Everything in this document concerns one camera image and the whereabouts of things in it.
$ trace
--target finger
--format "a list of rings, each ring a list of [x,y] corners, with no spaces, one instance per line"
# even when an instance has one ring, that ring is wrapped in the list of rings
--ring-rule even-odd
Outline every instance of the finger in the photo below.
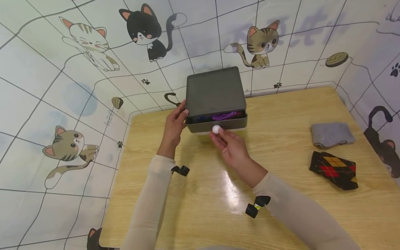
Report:
[[[185,109],[182,113],[180,113],[179,117],[176,119],[177,122],[183,123],[186,117],[188,117],[189,111]]]
[[[220,128],[218,130],[219,134],[221,135],[221,137],[227,142],[233,142],[235,139],[230,135],[229,131],[224,130],[223,128]]]
[[[176,109],[174,109],[171,113],[170,116],[172,116],[172,118],[176,119],[180,113],[182,113],[182,111],[185,110],[185,105],[186,105],[186,100],[183,100],[183,102],[181,102],[179,104],[178,107],[176,107]]]
[[[215,136],[216,138],[218,138],[225,147],[228,145],[226,143],[226,141],[219,134],[214,134],[213,132],[211,132],[211,134],[212,134],[212,136]]]
[[[211,136],[211,140],[214,143],[214,145],[217,147],[218,150],[222,152],[224,150],[225,146],[223,145],[223,142],[220,138],[216,136]]]
[[[230,137],[234,138],[235,140],[240,140],[240,139],[242,139],[240,136],[238,136],[237,134],[232,133],[232,132],[230,132],[230,131],[226,131],[226,133],[228,133],[228,134],[230,135]]]
[[[224,143],[225,146],[228,145],[228,143],[221,137],[221,135],[219,134],[214,134],[214,136],[218,137],[219,139],[221,139],[221,141]]]

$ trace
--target argyle sock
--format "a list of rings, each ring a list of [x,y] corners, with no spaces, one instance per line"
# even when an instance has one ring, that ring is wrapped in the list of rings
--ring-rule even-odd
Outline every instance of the argyle sock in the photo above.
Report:
[[[356,163],[338,158],[327,152],[314,151],[310,171],[322,175],[343,190],[358,188]]]

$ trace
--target table surface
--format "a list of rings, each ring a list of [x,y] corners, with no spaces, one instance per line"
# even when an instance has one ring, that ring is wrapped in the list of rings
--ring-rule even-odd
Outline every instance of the table surface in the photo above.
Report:
[[[399,249],[400,191],[363,132],[330,87],[246,99],[245,140],[250,156],[317,201],[362,249]],[[120,247],[135,202],[157,151],[170,111],[134,117],[100,237],[101,246]],[[347,122],[351,145],[325,150],[357,164],[359,188],[343,191],[308,170],[315,148],[310,126]],[[251,189],[224,165],[210,141],[185,129],[176,163],[190,168],[174,174],[156,249],[188,250],[225,245],[244,249],[306,249],[268,210],[245,214]]]

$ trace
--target arm sleeve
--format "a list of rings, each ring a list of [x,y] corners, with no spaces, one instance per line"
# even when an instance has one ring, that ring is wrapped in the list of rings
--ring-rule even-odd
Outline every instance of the arm sleeve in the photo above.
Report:
[[[256,196],[269,196],[266,208],[310,249],[359,250],[347,232],[318,203],[268,173],[253,188]]]
[[[154,250],[174,166],[175,161],[164,156],[152,159],[120,250]]]

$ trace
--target black and white cat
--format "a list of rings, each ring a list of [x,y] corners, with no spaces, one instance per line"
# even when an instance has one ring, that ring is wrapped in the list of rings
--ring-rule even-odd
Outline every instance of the black and white cat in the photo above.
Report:
[[[168,47],[158,39],[161,36],[161,26],[156,14],[148,4],[143,4],[140,11],[120,9],[121,16],[126,21],[126,27],[131,39],[138,45],[146,45],[150,62],[165,57],[172,49],[172,31],[175,27],[184,24],[187,20],[185,14],[175,13],[167,19],[166,31]]]
[[[380,142],[378,132],[372,127],[372,118],[379,111],[384,113],[387,122],[393,121],[392,116],[384,106],[376,106],[368,117],[368,128],[365,130],[364,135],[383,163],[390,167],[392,177],[400,178],[400,158],[396,153],[394,141],[384,140]]]

